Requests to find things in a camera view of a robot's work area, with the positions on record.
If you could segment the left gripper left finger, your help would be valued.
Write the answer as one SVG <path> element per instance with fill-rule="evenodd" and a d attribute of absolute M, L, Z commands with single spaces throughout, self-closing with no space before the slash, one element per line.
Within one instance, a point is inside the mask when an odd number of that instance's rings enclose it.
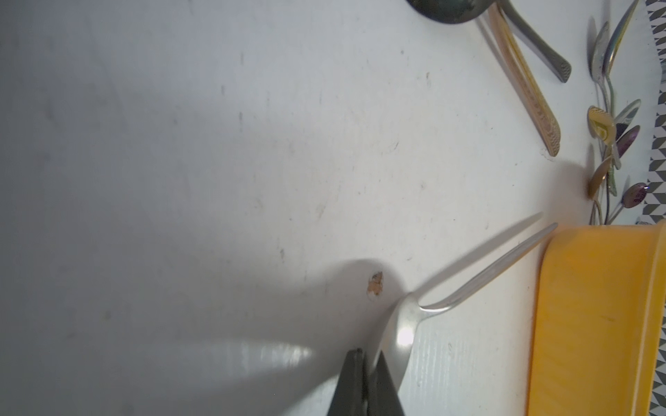
<path fill-rule="evenodd" d="M 365 397 L 365 354 L 360 348 L 347 352 L 328 416 L 363 416 L 367 414 Z"/>

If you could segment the yellow plastic storage box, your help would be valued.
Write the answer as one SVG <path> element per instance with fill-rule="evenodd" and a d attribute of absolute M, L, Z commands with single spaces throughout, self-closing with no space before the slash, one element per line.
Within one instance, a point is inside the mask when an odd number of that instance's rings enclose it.
<path fill-rule="evenodd" d="M 527 413 L 648 414 L 664 304 L 664 224 L 559 232 L 539 273 Z"/>

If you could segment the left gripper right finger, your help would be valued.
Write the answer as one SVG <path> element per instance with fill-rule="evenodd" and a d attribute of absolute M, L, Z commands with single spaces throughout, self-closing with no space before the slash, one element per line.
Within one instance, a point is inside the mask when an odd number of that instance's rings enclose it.
<path fill-rule="evenodd" d="M 367 376 L 367 402 L 369 416 L 405 415 L 383 353 Z"/>

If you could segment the plain silver spoon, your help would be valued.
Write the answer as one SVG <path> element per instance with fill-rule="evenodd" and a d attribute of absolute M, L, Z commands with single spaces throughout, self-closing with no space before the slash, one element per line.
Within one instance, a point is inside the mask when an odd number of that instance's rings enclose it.
<path fill-rule="evenodd" d="M 558 225 L 553 223 L 521 242 L 442 301 L 421 306 L 418 302 L 419 297 L 414 292 L 400 298 L 371 338 L 366 353 L 369 370 L 375 371 L 379 367 L 379 362 L 385 361 L 393 386 L 399 389 L 408 369 L 419 325 L 427 319 L 452 310 L 483 289 L 550 237 L 557 227 Z"/>

